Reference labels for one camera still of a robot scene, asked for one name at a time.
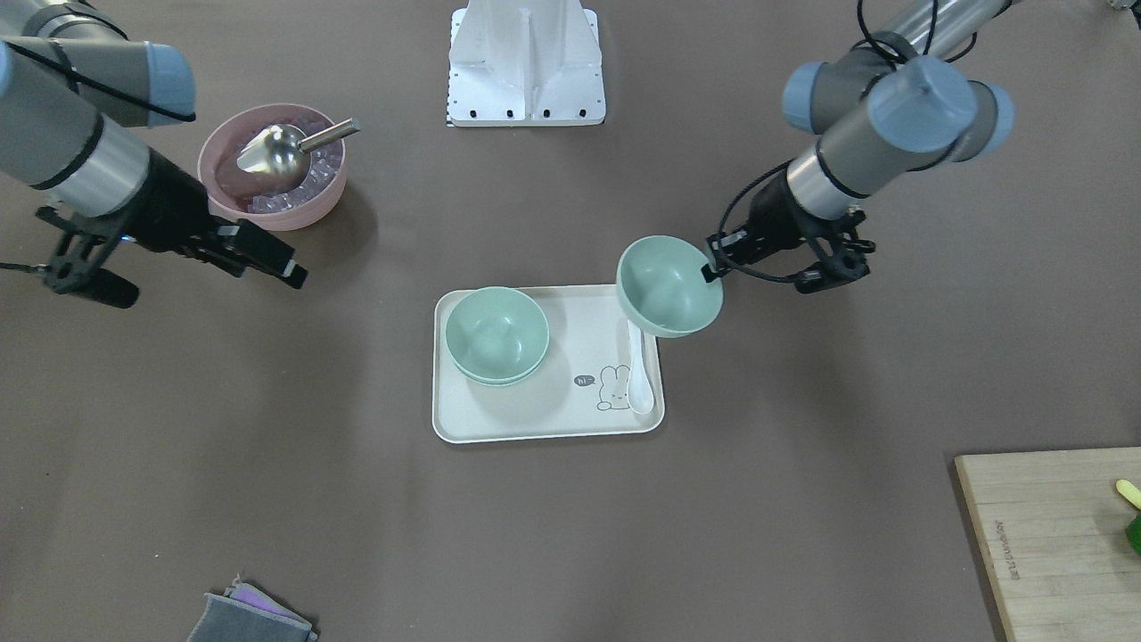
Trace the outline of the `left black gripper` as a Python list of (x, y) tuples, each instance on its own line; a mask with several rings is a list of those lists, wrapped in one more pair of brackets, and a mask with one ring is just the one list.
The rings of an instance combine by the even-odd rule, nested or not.
[[(759, 193), (750, 200), (745, 224), (733, 231), (722, 231), (722, 250), (718, 247), (721, 235), (710, 235), (704, 241), (702, 252), (709, 263), (701, 269), (702, 279), (713, 284), (735, 271), (790, 284), (802, 295), (809, 295), (868, 276), (866, 255), (876, 251), (876, 245), (857, 231), (866, 219), (861, 208), (843, 206), (840, 218), (832, 220), (811, 216), (793, 198), (785, 172), (767, 171), (734, 196), (722, 214), (722, 224), (756, 188)], [(810, 247), (816, 259), (802, 271), (775, 276), (752, 268), (778, 252), (795, 251), (802, 245)]]

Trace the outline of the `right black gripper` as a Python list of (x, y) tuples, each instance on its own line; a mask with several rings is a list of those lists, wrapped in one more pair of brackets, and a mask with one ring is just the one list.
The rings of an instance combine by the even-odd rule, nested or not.
[(246, 219), (222, 225), (211, 216), (204, 186), (159, 152), (151, 152), (139, 190), (110, 216), (64, 219), (44, 206), (37, 218), (62, 231), (48, 263), (37, 267), (44, 287), (111, 308), (130, 308), (139, 296), (130, 281), (103, 268), (123, 237), (147, 251), (205, 261), (235, 277), (253, 268), (297, 290), (308, 277), (294, 249), (272, 233)]

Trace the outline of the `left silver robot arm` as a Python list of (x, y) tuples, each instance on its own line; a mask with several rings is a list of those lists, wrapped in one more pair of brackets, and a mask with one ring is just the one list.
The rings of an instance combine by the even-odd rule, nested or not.
[(864, 29), (840, 60), (799, 66), (782, 109), (815, 143), (741, 190), (745, 224), (709, 237), (702, 279), (737, 271), (814, 293), (867, 276), (875, 245), (857, 231), (864, 200), (906, 172), (982, 157), (1011, 133), (1006, 90), (954, 66), (1008, 8), (916, 1), (884, 29)]

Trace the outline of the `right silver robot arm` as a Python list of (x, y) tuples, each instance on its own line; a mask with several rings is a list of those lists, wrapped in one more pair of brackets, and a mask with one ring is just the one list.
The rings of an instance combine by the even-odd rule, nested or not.
[(5, 1), (1, 21), (1, 166), (44, 193), (37, 218), (62, 233), (44, 265), (21, 273), (58, 295), (131, 308), (139, 290), (103, 266), (129, 239), (301, 289), (293, 247), (212, 214), (203, 182), (135, 133), (195, 121), (183, 52), (132, 41), (86, 1)]

